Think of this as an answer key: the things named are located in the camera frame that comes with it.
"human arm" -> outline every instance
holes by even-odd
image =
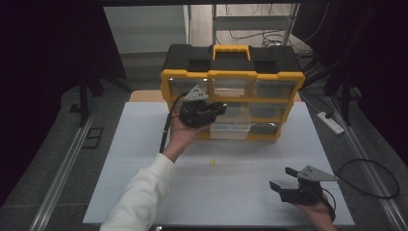
[[[315,205],[294,204],[294,206],[299,208],[307,215],[309,221],[313,223],[318,231],[338,230],[331,220],[329,209],[321,201]]]
[[[151,165],[141,168],[132,177],[103,222],[101,231],[148,230],[154,222],[175,175],[174,162],[193,142],[195,135],[206,129],[187,127],[178,117],[170,126],[170,141],[163,154],[158,153]]]

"white sweater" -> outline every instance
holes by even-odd
[[[132,177],[100,230],[148,230],[168,194],[176,169],[173,162],[158,153],[150,166]]]

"power strip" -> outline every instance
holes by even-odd
[[[326,118],[326,113],[325,112],[321,112],[321,113],[317,114],[317,116],[336,135],[339,135],[339,134],[344,132],[344,129],[335,120],[333,120],[331,117]]]

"storage box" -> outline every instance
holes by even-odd
[[[167,53],[161,88],[169,108],[196,85],[209,102],[228,104],[201,139],[276,140],[304,80],[290,46],[175,44]]]

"white table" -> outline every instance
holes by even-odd
[[[163,102],[125,105],[84,223],[101,223],[128,180],[159,150],[167,114]],[[211,159],[216,160],[214,167]],[[296,102],[277,141],[197,140],[178,171],[155,224],[183,226],[310,226],[306,216],[269,188],[297,188],[285,167],[307,165],[333,174],[306,105]],[[336,199],[335,224],[353,225],[337,182],[322,182]]]

